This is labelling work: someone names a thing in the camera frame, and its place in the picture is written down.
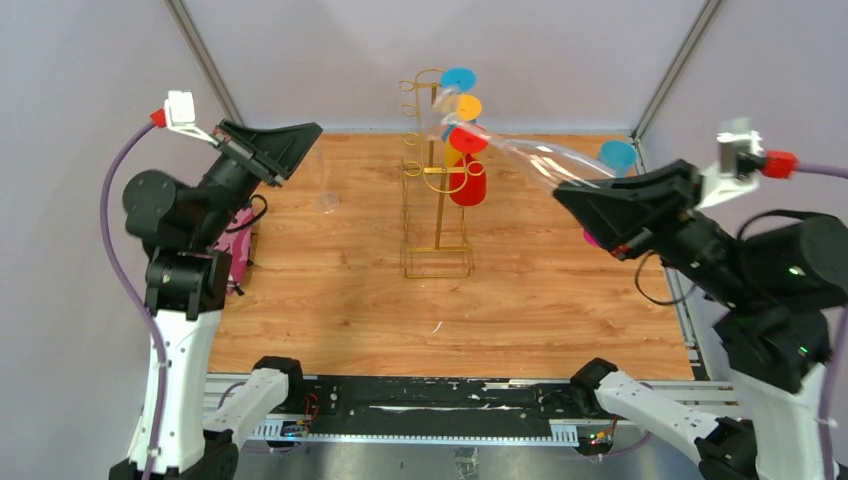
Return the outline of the pink wine glass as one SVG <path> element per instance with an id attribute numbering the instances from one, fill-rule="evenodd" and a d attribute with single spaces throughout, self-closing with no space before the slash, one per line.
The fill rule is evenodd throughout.
<path id="1" fill-rule="evenodd" d="M 583 237 L 587 241 L 588 244 L 590 244 L 594 247 L 597 247 L 597 248 L 601 247 L 600 243 L 596 240 L 596 238 L 587 229 L 583 230 Z"/>

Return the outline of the light blue wine glass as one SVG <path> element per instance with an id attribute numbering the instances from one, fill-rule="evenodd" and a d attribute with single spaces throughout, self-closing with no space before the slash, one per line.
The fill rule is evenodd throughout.
<path id="1" fill-rule="evenodd" d="M 628 142 L 609 140 L 601 145 L 597 160 L 612 170 L 616 177 L 626 177 L 635 167 L 638 154 Z"/>

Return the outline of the clear wine glass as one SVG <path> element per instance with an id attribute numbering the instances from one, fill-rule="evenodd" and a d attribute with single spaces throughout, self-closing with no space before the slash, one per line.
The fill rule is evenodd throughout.
<path id="1" fill-rule="evenodd" d="M 561 188 L 599 189 L 616 178 L 603 162 L 569 147 L 550 142 L 509 138 L 466 120 L 460 113 L 461 93 L 446 89 L 421 111 L 427 137 L 446 137 L 455 149 L 475 155 L 493 149 L 513 161 L 519 171 L 553 192 Z"/>
<path id="2" fill-rule="evenodd" d="M 312 166 L 314 170 L 315 185 L 318 189 L 317 197 L 315 198 L 315 208 L 324 214 L 330 214 L 337 210 L 340 199 L 338 195 L 331 191 L 328 184 L 328 170 L 325 162 L 325 155 L 321 142 L 318 142 L 312 150 Z"/>

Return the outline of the red wine glass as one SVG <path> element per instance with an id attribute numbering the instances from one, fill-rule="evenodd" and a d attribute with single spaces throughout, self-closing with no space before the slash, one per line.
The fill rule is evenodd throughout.
<path id="1" fill-rule="evenodd" d="M 477 206 L 487 195 L 487 175 L 477 155 L 486 149 L 488 141 L 457 127 L 448 136 L 448 143 L 458 154 L 453 167 L 461 169 L 449 176 L 449 196 L 461 207 Z"/>

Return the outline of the yellow wine glass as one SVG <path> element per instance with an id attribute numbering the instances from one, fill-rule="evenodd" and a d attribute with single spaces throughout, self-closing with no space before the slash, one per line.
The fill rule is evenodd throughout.
<path id="1" fill-rule="evenodd" d="M 460 93 L 455 96 L 455 101 L 452 103 L 455 107 L 456 114 L 460 121 L 474 123 L 476 118 L 482 113 L 482 102 L 474 95 L 468 93 Z M 450 141 L 454 125 L 449 125 L 443 132 L 442 140 L 444 143 L 444 163 L 447 167 L 453 167 L 457 161 L 463 157 L 463 153 L 457 150 Z"/>

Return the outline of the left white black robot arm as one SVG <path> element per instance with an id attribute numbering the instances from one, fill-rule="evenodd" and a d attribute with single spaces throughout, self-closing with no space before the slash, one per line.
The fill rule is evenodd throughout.
<path id="1" fill-rule="evenodd" d="M 144 288 L 130 298 L 152 353 L 144 406 L 111 478 L 230 479 L 248 436 L 274 409 L 304 407 L 299 361 L 266 356 L 213 415 L 203 412 L 232 263 L 215 244 L 260 185 L 291 178 L 321 134 L 314 122 L 259 130 L 225 120 L 207 136 L 218 156 L 198 183 L 151 169 L 126 184 L 125 228 L 148 259 Z"/>

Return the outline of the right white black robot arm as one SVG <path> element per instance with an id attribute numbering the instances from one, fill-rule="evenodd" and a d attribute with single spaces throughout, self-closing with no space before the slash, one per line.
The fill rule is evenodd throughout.
<path id="1" fill-rule="evenodd" d="M 729 234 L 705 209 L 742 187 L 680 160 L 553 189 L 614 258 L 654 254 L 725 308 L 714 331 L 750 414 L 736 419 L 680 404 L 601 358 L 571 377 L 572 406 L 584 417 L 605 412 L 637 424 L 686 455 L 705 479 L 843 479 L 827 406 L 838 352 L 824 313 L 847 305 L 846 226 L 788 210 L 783 227 Z"/>

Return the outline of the pink camouflage cloth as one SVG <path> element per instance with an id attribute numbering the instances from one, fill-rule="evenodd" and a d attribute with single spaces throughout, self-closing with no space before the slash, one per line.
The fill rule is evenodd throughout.
<path id="1" fill-rule="evenodd" d="M 216 250 L 229 253 L 232 257 L 227 284 L 228 295 L 243 294 L 241 284 L 250 263 L 252 234 L 250 222 L 254 218 L 254 210 L 251 207 L 239 210 L 214 244 Z"/>

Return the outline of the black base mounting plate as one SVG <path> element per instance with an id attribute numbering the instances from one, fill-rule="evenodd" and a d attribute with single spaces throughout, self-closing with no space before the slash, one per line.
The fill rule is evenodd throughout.
<path id="1" fill-rule="evenodd" d="M 320 375 L 277 412 L 302 414 L 313 433 L 530 439 L 554 422 L 612 425 L 568 381 L 516 378 Z"/>

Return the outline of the aluminium frame rail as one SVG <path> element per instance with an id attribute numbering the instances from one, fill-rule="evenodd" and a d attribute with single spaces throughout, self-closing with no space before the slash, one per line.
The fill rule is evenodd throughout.
<path id="1" fill-rule="evenodd" d="M 267 416 L 295 397 L 305 380 L 299 362 L 267 357 L 243 384 L 226 392 L 211 415 L 203 412 L 206 377 L 171 373 L 156 379 L 128 456 L 113 479 L 228 479 L 240 449 Z M 594 359 L 569 381 L 603 412 L 664 440 L 699 467 L 707 479 L 754 479 L 758 448 L 753 424 L 698 411 L 638 382 L 613 364 Z M 425 442 L 484 437 L 393 437 Z"/>

